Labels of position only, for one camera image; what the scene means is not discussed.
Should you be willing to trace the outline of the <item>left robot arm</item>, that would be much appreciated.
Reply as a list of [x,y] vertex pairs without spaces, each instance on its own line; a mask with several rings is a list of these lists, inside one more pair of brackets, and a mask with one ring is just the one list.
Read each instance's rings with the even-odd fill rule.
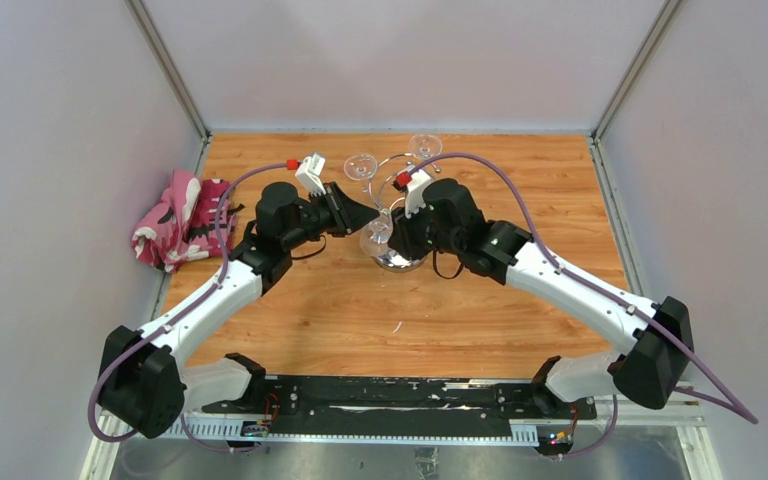
[[98,438],[114,439],[100,430],[98,408],[146,438],[165,433],[182,414],[216,402],[230,401],[243,413],[258,411],[267,390],[259,364],[236,353],[196,367],[188,367],[188,360],[221,325],[282,279],[295,248],[323,235],[357,233],[379,215],[334,182],[308,198],[290,183],[271,183],[254,211],[242,241],[198,290],[136,330],[119,326],[108,335],[88,405]]

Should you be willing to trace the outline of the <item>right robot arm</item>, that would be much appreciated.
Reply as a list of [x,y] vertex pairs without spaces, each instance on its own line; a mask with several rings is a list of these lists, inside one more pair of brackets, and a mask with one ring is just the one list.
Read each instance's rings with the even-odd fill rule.
[[388,244],[401,256],[452,254],[471,273],[536,295],[609,342],[605,352],[546,360],[532,379],[537,413],[556,417],[570,403],[598,395],[622,395],[652,410],[666,406],[693,349],[683,302],[634,295],[542,251],[525,229],[486,219],[469,190],[451,178],[402,173],[394,186],[406,198],[392,214]]

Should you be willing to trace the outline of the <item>chrome wine glass rack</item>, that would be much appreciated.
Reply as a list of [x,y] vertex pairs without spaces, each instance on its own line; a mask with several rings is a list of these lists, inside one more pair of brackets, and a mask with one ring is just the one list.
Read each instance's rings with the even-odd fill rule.
[[[371,205],[380,212],[382,210],[387,211],[390,216],[394,209],[403,207],[405,193],[395,189],[392,182],[399,173],[411,169],[420,161],[409,152],[397,153],[381,160],[375,176],[370,180],[367,187]],[[407,273],[423,264],[423,260],[405,259],[391,248],[384,255],[371,258],[378,267],[392,273]]]

